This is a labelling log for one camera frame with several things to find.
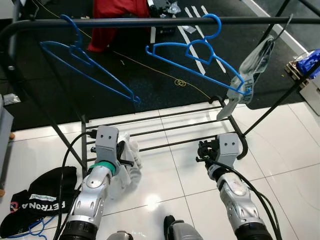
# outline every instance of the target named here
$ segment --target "black metal rack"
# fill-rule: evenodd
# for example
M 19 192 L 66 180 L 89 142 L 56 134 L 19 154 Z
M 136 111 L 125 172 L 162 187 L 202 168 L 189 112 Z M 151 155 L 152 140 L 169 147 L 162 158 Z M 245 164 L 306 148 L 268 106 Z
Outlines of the black metal rack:
M 320 10 L 317 9 L 314 5 L 309 3 L 306 0 L 299 0 L 301 3 L 303 3 L 307 8 L 309 8 L 311 11 L 313 11 L 316 15 L 320 17 Z M 224 25 L 256 25 L 256 24 L 269 24 L 269 27 L 267 28 L 266 32 L 262 36 L 260 41 L 263 41 L 263 39 L 270 33 L 273 26 L 275 24 L 286 24 L 288 21 L 288 17 L 280 17 L 282 12 L 285 10 L 286 6 L 290 0 L 284 0 L 282 6 L 278 10 L 275 17 L 220 17 L 221 22 Z M 34 104 L 39 108 L 39 110 L 46 116 L 48 119 L 50 125 L 53 127 L 53 129 L 56 131 L 56 133 L 59 135 L 61 140 L 64 142 L 64 144 L 69 147 L 70 143 L 66 139 L 65 135 L 61 132 L 59 129 L 55 119 L 48 113 L 46 110 L 46 107 L 39 101 L 38 95 L 36 92 L 33 91 L 28 81 L 25 79 L 23 74 L 21 73 L 20 69 L 18 68 L 16 62 L 14 61 L 14 54 L 15 54 L 15 34 L 21 31 L 31 31 L 31 30 L 40 30 L 40 29 L 47 29 L 47 28 L 71 28 L 71 25 L 67 23 L 64 20 L 61 19 L 42 19 L 42 20 L 22 20 L 22 21 L 15 21 L 17 18 L 14 18 L 14 21 L 12 24 L 8 25 L 3 31 L 0 32 L 0 65 L 3 68 L 3 71 L 5 72 L 10 84 L 14 88 L 14 91 L 18 94 L 20 99 L 25 99 L 26 95 L 34 102 Z M 211 18 L 172 18 L 172 19 L 160 19 L 160 18 L 108 18 L 108 19 L 75 19 L 74 22 L 77 24 L 79 28 L 135 28 L 135 27 L 154 27 L 154 26 L 183 26 L 183 25 L 212 25 L 216 24 L 215 21 Z M 320 25 L 320 18 L 292 18 L 290 24 L 305 24 L 305 25 Z M 6 46 L 6 41 L 11 38 L 11 44 L 9 45 L 9 50 Z M 82 133 L 86 132 L 89 129 L 97 128 L 98 126 L 87 126 L 85 115 L 81 115 L 78 111 L 74 101 L 69 97 L 67 90 L 64 86 L 64 83 L 62 79 L 60 78 L 57 70 L 55 69 L 53 64 L 50 64 L 53 70 L 53 73 L 56 76 L 57 82 L 59 86 L 61 87 L 63 93 L 69 100 L 68 103 L 73 108 L 75 113 L 77 114 L 79 120 L 81 121 L 81 131 Z M 248 128 L 244 133 L 240 130 L 238 127 L 235 119 L 230 116 L 222 121 L 230 121 L 232 127 L 234 128 L 234 133 L 237 133 L 239 136 L 239 139 L 242 143 L 243 150 L 242 153 L 238 156 L 238 159 L 243 158 L 247 152 L 248 152 L 248 145 L 246 141 L 246 135 L 256 126 L 258 125 L 266 116 L 268 116 L 281 102 L 287 98 L 293 91 L 295 91 L 302 82 L 304 82 L 316 69 L 320 67 L 320 61 L 318 61 L 300 80 L 296 81 L 294 85 L 278 100 L 276 103 L 268 110 L 265 114 L 263 114 L 251 127 Z M 191 110 L 191 111 L 184 111 L 184 112 L 178 112 L 178 113 L 172 113 L 172 114 L 166 114 L 166 115 L 159 115 L 159 116 L 152 116 L 152 117 L 145 117 L 130 121 L 122 121 L 122 122 L 113 122 L 110 124 L 106 124 L 107 126 L 116 126 L 119 124 L 126 124 L 126 123 L 133 123 L 143 120 L 151 120 L 161 117 L 169 117 L 169 116 L 176 116 L 181 114 L 188 114 L 188 113 L 194 113 L 199 111 L 205 111 L 205 110 L 212 110 L 212 109 L 218 109 L 223 108 L 225 106 L 224 99 L 216 96 L 211 98 L 209 101 L 212 103 L 214 100 L 217 100 L 220 104 L 220 106 L 213 106 L 210 108 L 202 108 L 197 110 Z M 188 128 L 192 126 L 197 125 L 203 125 L 203 124 L 211 124 L 218 122 L 217 120 L 211 120 L 206 122 L 199 122 L 194 124 L 188 124 L 183 126 L 176 126 L 176 127 L 170 127 L 170 128 L 163 128 L 159 130 L 153 130 L 153 131 L 147 131 L 147 132 L 140 132 L 132 134 L 131 136 L 139 136 L 139 135 L 147 135 L 151 133 L 157 133 L 162 131 L 170 131 L 174 129 L 179 128 Z M 152 149 L 162 148 L 162 147 L 169 147 L 173 145 L 178 144 L 184 144 L 188 142 L 194 142 L 209 138 L 214 138 L 216 135 L 210 135 L 210 136 L 204 136 L 200 138 L 194 138 L 194 139 L 188 139 L 185 141 L 180 142 L 173 142 L 168 143 L 164 145 L 159 146 L 153 146 L 141 149 L 140 151 L 148 151 Z M 87 145 L 94 143 L 94 141 L 87 142 L 87 137 L 83 136 L 81 139 L 82 143 L 82 154 L 81 157 L 77 154 L 77 152 L 71 148 L 71 153 L 74 155 L 76 160 L 80 163 L 82 166 L 82 174 L 85 176 L 87 171 L 87 162 L 93 161 L 94 159 L 87 159 Z

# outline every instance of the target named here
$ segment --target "black carpet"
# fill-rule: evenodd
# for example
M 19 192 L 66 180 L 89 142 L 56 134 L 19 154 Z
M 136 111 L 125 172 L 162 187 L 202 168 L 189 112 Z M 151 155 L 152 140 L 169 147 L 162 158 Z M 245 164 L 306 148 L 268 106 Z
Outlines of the black carpet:
M 60 1 L 55 4 L 48 4 L 47 7 L 58 15 L 64 13 L 69 16 L 74 16 L 75 18 L 91 15 L 92 4 L 89 1 L 81 1 L 81 5 L 76 4 L 76 2 L 78 1 Z M 199 0 L 197 2 L 180 0 L 178 4 L 182 11 L 177 17 L 187 17 L 184 11 L 185 7 L 189 7 L 189 10 L 193 13 L 191 5 L 196 6 L 201 15 L 203 13 L 201 5 L 204 5 L 208 12 L 215 13 L 218 16 L 255 16 L 243 2 L 238 0 Z M 38 17 L 43 19 L 54 18 L 43 9 L 39 11 Z M 215 26 L 200 27 L 205 35 L 213 34 L 216 29 Z M 258 44 L 266 28 L 267 25 L 223 25 L 220 35 L 215 39 L 209 40 L 209 42 L 212 44 L 218 56 L 230 63 L 235 69 L 238 69 L 241 62 Z M 200 38 L 197 32 L 193 34 L 187 33 L 187 35 L 190 40 Z M 78 121 L 79 119 L 77 119 L 76 114 L 72 111 L 68 101 L 62 94 L 55 80 L 55 75 L 45 61 L 44 55 L 38 45 L 39 41 L 45 40 L 70 44 L 75 38 L 73 33 L 68 29 L 50 29 L 23 32 L 20 33 L 18 37 L 19 44 L 17 47 L 16 60 L 24 76 L 37 92 L 40 101 L 47 107 L 58 124 Z M 83 40 L 83 48 L 85 49 L 90 39 L 83 36 Z M 174 35 L 156 38 L 156 42 L 158 43 L 170 41 L 184 43 L 184 39 L 178 29 Z M 121 29 L 113 41 L 113 44 L 110 46 L 110 50 L 104 53 L 88 53 L 141 98 L 141 104 L 139 105 L 132 104 L 130 101 L 72 72 L 72 70 L 54 60 L 54 65 L 66 85 L 69 96 L 74 99 L 79 111 L 85 114 L 87 119 L 118 116 L 207 101 L 207 98 L 194 88 L 190 86 L 176 86 L 172 78 L 132 62 L 115 54 L 113 51 L 124 54 L 178 79 L 185 80 L 197 86 L 209 96 L 224 96 L 226 94 L 226 88 L 147 55 L 145 53 L 145 46 L 148 42 L 149 34 L 145 28 Z M 208 52 L 205 48 L 196 45 L 195 50 L 199 57 L 204 59 L 208 57 Z M 59 53 L 65 59 L 69 59 L 65 52 L 60 51 Z M 183 49 L 177 49 L 176 47 L 164 48 L 159 49 L 158 54 L 174 62 L 198 70 L 194 60 L 184 57 Z M 270 107 L 293 85 L 291 78 L 284 71 L 284 65 L 288 63 L 288 61 L 291 61 L 294 55 L 295 53 L 292 52 L 281 39 L 276 42 L 271 62 L 269 63 L 267 71 L 261 75 L 255 87 L 254 98 L 248 105 L 249 108 L 259 109 Z M 112 83 L 111 78 L 103 75 L 101 72 L 86 69 L 79 63 L 76 65 L 79 69 L 94 76 L 97 80 L 118 88 Z M 203 66 L 207 76 L 226 84 L 230 83 L 229 77 L 222 73 L 215 61 L 212 61 L 210 66 Z M 10 93 L 12 89 L 7 82 L 1 81 L 0 92 L 2 94 Z M 291 94 L 283 104 L 301 101 L 303 101 L 302 97 L 295 92 Z M 14 130 L 48 125 L 48 121 L 30 100 L 10 105 L 6 108 L 15 117 L 13 123 Z

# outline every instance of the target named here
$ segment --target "white tape line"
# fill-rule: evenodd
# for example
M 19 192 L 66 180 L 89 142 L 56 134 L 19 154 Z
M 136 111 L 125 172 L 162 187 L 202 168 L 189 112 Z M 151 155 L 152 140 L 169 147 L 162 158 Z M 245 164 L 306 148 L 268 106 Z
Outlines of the white tape line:
M 203 11 L 204 14 L 209 14 L 208 11 L 207 11 L 207 9 L 205 8 L 205 6 L 202 5 L 202 6 L 201 6 L 201 9 L 202 9 L 202 11 Z
M 198 10 L 197 10 L 197 8 L 196 8 L 195 6 L 191 6 L 191 8 L 192 8 L 194 14 L 196 15 L 196 17 L 197 17 L 197 18 L 201 18 L 200 14 L 199 14 L 199 12 L 198 12 Z M 208 14 L 206 8 L 205 8 L 203 5 L 201 6 L 201 8 L 202 8 L 202 10 L 203 10 L 203 12 L 204 12 L 205 14 Z M 205 36 L 204 36 L 204 34 L 202 33 L 200 27 L 198 27 L 198 28 L 195 27 L 195 28 L 196 28 L 197 30 L 198 30 L 198 28 L 199 28 L 198 32 L 200 33 L 201 37 L 204 39 Z M 227 73 L 225 67 L 222 65 L 222 63 L 221 63 L 218 59 L 216 59 L 216 62 L 218 63 L 219 67 L 221 68 L 222 72 L 223 72 L 223 73 Z
M 150 33 L 150 43 L 154 44 L 156 42 L 156 27 L 151 27 L 151 33 Z
M 186 14 L 189 16 L 189 18 L 193 18 L 191 12 L 189 11 L 189 9 L 187 7 L 184 8 Z M 197 31 L 199 32 L 200 36 L 202 38 L 205 37 L 204 33 L 201 31 L 200 27 L 198 25 L 195 25 L 195 28 L 197 29 Z
M 178 29 L 179 29 L 182 37 L 184 38 L 185 43 L 186 43 L 186 44 L 189 44 L 189 43 L 190 43 L 190 40 L 189 40 L 186 32 L 185 32 L 184 29 L 182 28 L 182 26 L 178 26 Z M 193 47 L 192 45 L 190 46 L 189 49 L 190 49 L 190 52 L 191 52 L 192 56 L 194 56 L 195 58 L 199 58 L 198 55 L 197 55 L 197 53 L 196 53 L 196 50 L 194 49 L 194 47 Z M 195 60 L 195 63 L 196 63 L 196 65 L 198 66 L 200 73 L 201 73 L 202 75 L 205 75 L 205 74 L 206 74 L 206 71 L 205 71 L 204 67 L 202 66 L 201 62 L 198 61 L 198 60 Z

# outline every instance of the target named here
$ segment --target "red fabric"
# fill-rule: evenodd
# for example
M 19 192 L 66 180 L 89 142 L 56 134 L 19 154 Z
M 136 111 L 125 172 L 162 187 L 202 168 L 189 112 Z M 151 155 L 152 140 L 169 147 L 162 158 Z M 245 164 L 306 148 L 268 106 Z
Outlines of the red fabric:
M 138 18 L 149 17 L 147 0 L 94 0 L 93 16 L 96 19 L 121 18 L 127 13 Z M 88 50 L 92 52 L 104 51 L 116 33 L 116 28 L 94 28 Z

